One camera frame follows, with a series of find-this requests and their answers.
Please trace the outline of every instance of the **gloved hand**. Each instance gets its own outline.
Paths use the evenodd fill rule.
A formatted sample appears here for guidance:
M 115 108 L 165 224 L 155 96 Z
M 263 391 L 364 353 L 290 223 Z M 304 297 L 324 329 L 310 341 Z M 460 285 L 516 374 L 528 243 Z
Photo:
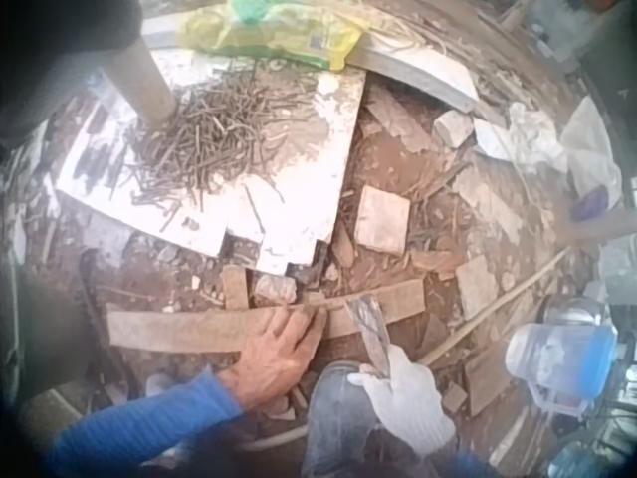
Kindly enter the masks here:
M 451 441 L 456 426 L 442 410 L 431 370 L 409 361 L 399 346 L 390 345 L 388 357 L 391 379 L 367 373 L 352 373 L 347 379 L 364 387 L 387 431 L 424 458 Z

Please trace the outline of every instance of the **wooden board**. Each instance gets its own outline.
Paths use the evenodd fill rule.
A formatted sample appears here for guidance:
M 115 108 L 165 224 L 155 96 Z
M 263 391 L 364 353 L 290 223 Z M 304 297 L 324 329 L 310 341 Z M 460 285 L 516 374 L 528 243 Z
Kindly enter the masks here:
M 226 309 L 229 311 L 250 309 L 246 269 L 241 266 L 225 266 L 221 272 L 221 280 L 223 292 L 226 295 Z
M 506 341 L 492 343 L 465 363 L 465 383 L 469 392 L 471 416 L 476 416 L 500 395 L 512 380 L 505 366 Z
M 362 294 L 378 300 L 387 324 L 406 319 L 425 310 L 425 295 L 419 279 L 381 287 L 360 294 L 312 302 L 329 310 L 324 339 L 358 332 L 345 302 Z M 174 354 L 235 352 L 243 349 L 248 326 L 264 320 L 272 308 L 247 311 L 207 311 L 164 314 L 125 312 L 108 308 L 106 322 L 112 346 Z

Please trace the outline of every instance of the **hand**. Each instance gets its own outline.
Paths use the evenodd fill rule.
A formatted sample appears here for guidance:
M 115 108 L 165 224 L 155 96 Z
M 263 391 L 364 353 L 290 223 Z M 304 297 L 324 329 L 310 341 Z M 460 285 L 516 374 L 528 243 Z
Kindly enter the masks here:
M 245 410 L 288 393 L 315 356 L 327 310 L 272 311 L 248 335 L 239 361 L 217 375 Z
M 378 419 L 421 457 L 445 446 L 455 435 L 454 422 L 445 415 L 431 370 L 409 361 L 405 351 L 390 345 L 391 379 L 352 373 L 347 379 L 364 387 Z

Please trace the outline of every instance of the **yellow plastic bag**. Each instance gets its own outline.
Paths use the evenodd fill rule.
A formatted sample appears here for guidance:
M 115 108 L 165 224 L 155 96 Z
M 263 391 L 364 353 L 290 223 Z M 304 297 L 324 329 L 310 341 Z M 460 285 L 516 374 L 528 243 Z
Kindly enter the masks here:
M 366 29 L 364 20 L 335 15 L 322 6 L 229 0 L 190 15 L 179 41 L 219 55 L 283 57 L 337 71 Z

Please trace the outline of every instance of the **blue long-sleeve shirt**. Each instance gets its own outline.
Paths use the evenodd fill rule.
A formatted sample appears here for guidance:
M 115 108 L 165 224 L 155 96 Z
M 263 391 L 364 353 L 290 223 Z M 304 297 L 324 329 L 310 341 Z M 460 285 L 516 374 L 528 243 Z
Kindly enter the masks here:
M 62 433 L 48 456 L 58 473 L 133 468 L 243 413 L 210 370 L 161 395 L 102 410 Z

